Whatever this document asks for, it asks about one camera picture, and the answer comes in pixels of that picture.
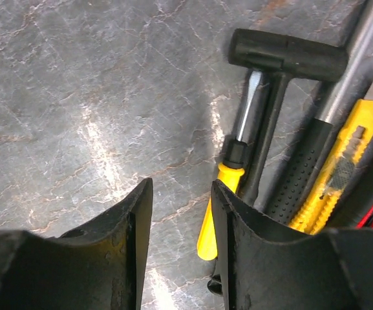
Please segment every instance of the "black rubber mallet head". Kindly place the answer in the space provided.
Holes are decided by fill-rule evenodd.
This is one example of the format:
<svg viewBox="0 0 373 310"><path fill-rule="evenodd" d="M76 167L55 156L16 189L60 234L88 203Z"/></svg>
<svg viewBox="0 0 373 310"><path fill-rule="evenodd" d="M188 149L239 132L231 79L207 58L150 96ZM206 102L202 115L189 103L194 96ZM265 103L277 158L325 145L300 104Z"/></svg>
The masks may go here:
<svg viewBox="0 0 373 310"><path fill-rule="evenodd" d="M344 48L324 43L258 30L236 29L228 61L232 65L269 73L270 77L270 92L262 108L264 113L250 168L239 190L239 196L252 206L258 196L259 180L288 83L293 78L336 82L345 71L348 55Z"/></svg>

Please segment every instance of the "marble floor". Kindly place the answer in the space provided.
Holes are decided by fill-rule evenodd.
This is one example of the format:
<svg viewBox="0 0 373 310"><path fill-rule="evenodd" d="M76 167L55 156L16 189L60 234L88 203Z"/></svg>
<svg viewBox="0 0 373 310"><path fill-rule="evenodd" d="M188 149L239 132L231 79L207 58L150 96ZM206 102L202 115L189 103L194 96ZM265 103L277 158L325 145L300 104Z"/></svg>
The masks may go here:
<svg viewBox="0 0 373 310"><path fill-rule="evenodd" d="M235 28L341 45L357 0L0 0L0 229L59 236L154 181L142 309L223 309L196 242L247 70ZM373 42L339 111L373 78ZM260 207L318 82L291 82ZM373 144L367 156L371 156Z"/></svg>

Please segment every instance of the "yellow utility knife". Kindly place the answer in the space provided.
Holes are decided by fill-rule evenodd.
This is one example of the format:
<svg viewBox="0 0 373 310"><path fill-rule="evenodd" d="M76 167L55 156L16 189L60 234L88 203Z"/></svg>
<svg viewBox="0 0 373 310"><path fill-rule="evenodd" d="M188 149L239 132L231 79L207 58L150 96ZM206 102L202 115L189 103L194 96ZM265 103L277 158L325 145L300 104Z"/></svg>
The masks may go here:
<svg viewBox="0 0 373 310"><path fill-rule="evenodd" d="M316 234L325 226L372 137L373 83L354 105L291 228Z"/></svg>

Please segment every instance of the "screwdriver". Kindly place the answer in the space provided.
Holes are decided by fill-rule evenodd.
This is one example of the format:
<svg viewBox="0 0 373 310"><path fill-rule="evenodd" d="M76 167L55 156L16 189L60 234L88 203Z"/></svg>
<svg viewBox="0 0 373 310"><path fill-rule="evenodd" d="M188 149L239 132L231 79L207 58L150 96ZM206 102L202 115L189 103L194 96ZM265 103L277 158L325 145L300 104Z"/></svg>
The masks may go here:
<svg viewBox="0 0 373 310"><path fill-rule="evenodd" d="M325 226L372 137L373 83L354 105L291 228L316 234Z"/></svg>
<svg viewBox="0 0 373 310"><path fill-rule="evenodd" d="M228 143L225 157L222 163L218 165L218 180L222 181L233 192L237 191L240 177L245 173L243 166L247 144L243 142L242 138L248 122L252 99L260 81L261 73L253 71L248 82L248 93L245 106L238 122L237 136ZM211 198L209 198L204 222L200 230L197 252L198 256L203 260L213 260L218 255L215 229L212 219Z"/></svg>

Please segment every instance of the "black rubber grip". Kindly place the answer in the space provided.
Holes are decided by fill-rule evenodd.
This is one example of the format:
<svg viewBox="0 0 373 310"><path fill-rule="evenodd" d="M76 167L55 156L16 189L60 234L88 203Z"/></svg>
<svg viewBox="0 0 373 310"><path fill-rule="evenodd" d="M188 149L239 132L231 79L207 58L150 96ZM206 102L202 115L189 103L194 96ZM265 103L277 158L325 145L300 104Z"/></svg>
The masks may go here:
<svg viewBox="0 0 373 310"><path fill-rule="evenodd" d="M264 213L287 225L299 210L306 184L324 149L333 125L313 119L281 174Z"/></svg>

